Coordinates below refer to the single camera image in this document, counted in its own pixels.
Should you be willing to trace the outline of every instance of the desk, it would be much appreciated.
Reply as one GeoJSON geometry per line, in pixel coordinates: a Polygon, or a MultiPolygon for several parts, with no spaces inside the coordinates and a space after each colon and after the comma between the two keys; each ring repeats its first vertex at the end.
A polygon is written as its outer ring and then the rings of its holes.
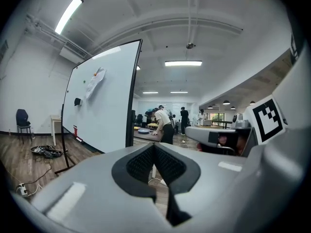
{"type": "MultiPolygon", "coordinates": [[[[149,134],[140,134],[138,130],[134,130],[134,137],[137,139],[146,140],[148,142],[160,142],[163,137],[163,131],[159,131],[157,135],[151,135],[152,132],[149,134]]],[[[156,167],[155,165],[152,167],[152,178],[156,177],[156,167]]]]}
{"type": "Polygon", "coordinates": [[[149,132],[148,134],[140,134],[138,133],[138,130],[134,130],[134,137],[152,142],[160,142],[162,140],[163,131],[159,131],[157,135],[151,135],[151,133],[152,132],[149,132]]]}
{"type": "Polygon", "coordinates": [[[205,128],[205,129],[221,129],[222,126],[217,126],[217,125],[211,125],[211,126],[202,126],[202,125],[194,125],[195,127],[198,128],[205,128]]]}
{"type": "Polygon", "coordinates": [[[218,122],[218,123],[223,123],[224,125],[222,126],[223,129],[226,129],[227,128],[227,123],[232,123],[230,121],[219,121],[219,120],[212,120],[212,124],[213,122],[218,122]]]}
{"type": "Polygon", "coordinates": [[[61,122],[62,119],[59,118],[57,115],[51,115],[51,136],[53,136],[54,146],[56,146],[55,140],[55,122],[61,122]]]}

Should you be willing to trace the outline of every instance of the window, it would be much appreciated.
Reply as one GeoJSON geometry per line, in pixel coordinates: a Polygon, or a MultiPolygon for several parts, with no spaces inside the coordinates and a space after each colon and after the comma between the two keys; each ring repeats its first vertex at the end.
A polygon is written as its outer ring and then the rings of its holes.
{"type": "MultiPolygon", "coordinates": [[[[225,120],[225,114],[224,113],[208,113],[207,118],[208,118],[208,120],[224,121],[225,120]]],[[[224,126],[224,123],[213,122],[213,125],[224,126]]]]}

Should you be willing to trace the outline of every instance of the paper on whiteboard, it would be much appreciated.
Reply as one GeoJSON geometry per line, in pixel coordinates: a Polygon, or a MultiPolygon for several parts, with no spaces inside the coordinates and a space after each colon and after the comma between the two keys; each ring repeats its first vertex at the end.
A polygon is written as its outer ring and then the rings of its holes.
{"type": "Polygon", "coordinates": [[[86,88],[86,99],[92,96],[95,87],[103,80],[106,70],[102,67],[98,68],[96,76],[93,76],[86,88]]]}

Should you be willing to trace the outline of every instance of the black pants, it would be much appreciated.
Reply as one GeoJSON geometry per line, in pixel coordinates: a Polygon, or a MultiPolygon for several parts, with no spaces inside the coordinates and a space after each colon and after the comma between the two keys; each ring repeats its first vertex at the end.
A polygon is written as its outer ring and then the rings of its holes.
{"type": "Polygon", "coordinates": [[[161,142],[165,142],[173,145],[174,128],[168,123],[163,126],[163,138],[161,142]]]}
{"type": "Polygon", "coordinates": [[[181,133],[184,134],[185,133],[185,128],[188,126],[188,122],[185,120],[181,120],[181,133]]]}

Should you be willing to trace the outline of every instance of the chair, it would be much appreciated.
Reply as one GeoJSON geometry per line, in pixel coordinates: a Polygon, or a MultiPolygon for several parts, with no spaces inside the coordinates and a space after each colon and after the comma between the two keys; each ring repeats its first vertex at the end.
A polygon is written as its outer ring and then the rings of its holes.
{"type": "Polygon", "coordinates": [[[23,109],[17,110],[17,112],[16,112],[16,125],[17,125],[18,139],[19,139],[19,130],[20,130],[20,133],[22,134],[23,129],[26,129],[27,133],[28,133],[28,129],[29,129],[29,137],[30,137],[30,140],[32,142],[33,139],[31,137],[30,122],[28,121],[28,114],[25,110],[23,110],[23,109]]]}
{"type": "Polygon", "coordinates": [[[142,126],[142,114],[138,114],[136,122],[137,125],[142,126]]]}

